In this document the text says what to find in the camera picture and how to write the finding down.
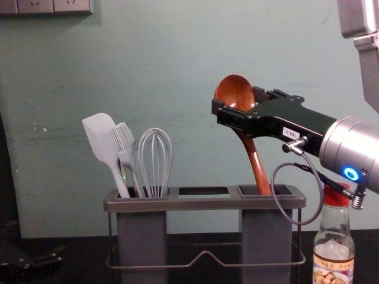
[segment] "wall outlet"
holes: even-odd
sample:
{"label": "wall outlet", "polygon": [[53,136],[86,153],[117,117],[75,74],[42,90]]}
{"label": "wall outlet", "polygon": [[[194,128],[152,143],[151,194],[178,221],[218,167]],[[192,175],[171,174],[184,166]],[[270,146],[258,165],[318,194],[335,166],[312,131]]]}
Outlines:
{"label": "wall outlet", "polygon": [[12,15],[17,13],[16,0],[0,0],[0,15]]}
{"label": "wall outlet", "polygon": [[92,13],[90,0],[53,0],[55,13],[77,12],[81,14]]}
{"label": "wall outlet", "polygon": [[53,0],[17,0],[17,2],[19,14],[40,14],[54,12]]}

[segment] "gray utensil holder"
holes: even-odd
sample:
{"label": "gray utensil holder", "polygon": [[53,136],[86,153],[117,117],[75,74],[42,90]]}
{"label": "gray utensil holder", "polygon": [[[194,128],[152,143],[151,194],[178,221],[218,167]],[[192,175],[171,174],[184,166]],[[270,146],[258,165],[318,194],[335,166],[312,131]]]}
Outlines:
{"label": "gray utensil holder", "polygon": [[[306,206],[306,197],[295,187],[277,185],[278,200],[289,215]],[[185,195],[228,194],[217,198],[179,198]],[[166,212],[239,209],[242,245],[240,263],[223,263],[211,251],[202,251],[188,264],[170,264],[167,259]],[[110,223],[108,267],[121,271],[122,284],[168,284],[168,269],[188,269],[204,255],[219,265],[239,267],[235,283],[290,283],[292,224],[280,213],[272,196],[258,195],[255,185],[169,188],[165,199],[119,198],[116,190],[104,200]],[[117,214],[120,266],[112,263],[111,214]]]}

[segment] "wooden spoon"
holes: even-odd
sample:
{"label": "wooden spoon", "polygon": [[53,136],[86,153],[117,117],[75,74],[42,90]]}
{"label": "wooden spoon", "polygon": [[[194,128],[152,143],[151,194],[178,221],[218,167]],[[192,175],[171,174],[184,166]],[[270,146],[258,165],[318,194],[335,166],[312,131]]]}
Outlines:
{"label": "wooden spoon", "polygon": [[[239,75],[225,77],[214,91],[214,98],[241,111],[248,111],[255,106],[254,93],[249,81]],[[248,152],[259,194],[271,195],[271,188],[265,169],[258,156],[253,140],[240,131],[235,130],[235,133],[241,139],[246,152]]]}

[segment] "light green wall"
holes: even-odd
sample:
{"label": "light green wall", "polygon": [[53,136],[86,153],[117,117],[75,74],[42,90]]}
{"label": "light green wall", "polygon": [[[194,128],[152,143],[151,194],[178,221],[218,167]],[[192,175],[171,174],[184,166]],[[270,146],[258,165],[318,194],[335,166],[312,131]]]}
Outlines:
{"label": "light green wall", "polygon": [[[0,20],[0,111],[23,237],[106,234],[102,200],[115,184],[81,124],[97,112],[125,121],[136,137],[164,129],[174,144],[171,185],[180,186],[252,182],[240,141],[210,114],[214,88],[231,73],[304,96],[306,107],[335,118],[379,117],[364,102],[336,0],[95,0],[94,12]],[[298,160],[273,138],[256,144],[269,176]],[[288,169],[278,181],[308,196],[311,216],[312,177]],[[352,228],[379,228],[378,205],[369,192]],[[169,219],[170,232],[236,228],[235,212]]]}

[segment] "blue light ring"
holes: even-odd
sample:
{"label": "blue light ring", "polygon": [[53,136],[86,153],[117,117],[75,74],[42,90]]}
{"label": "blue light ring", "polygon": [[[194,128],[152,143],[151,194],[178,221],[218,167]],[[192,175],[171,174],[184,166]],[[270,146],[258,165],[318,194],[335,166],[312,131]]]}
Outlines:
{"label": "blue light ring", "polygon": [[353,169],[352,167],[344,167],[342,169],[342,173],[345,177],[347,177],[349,180],[356,182],[359,180],[359,174],[358,171]]}

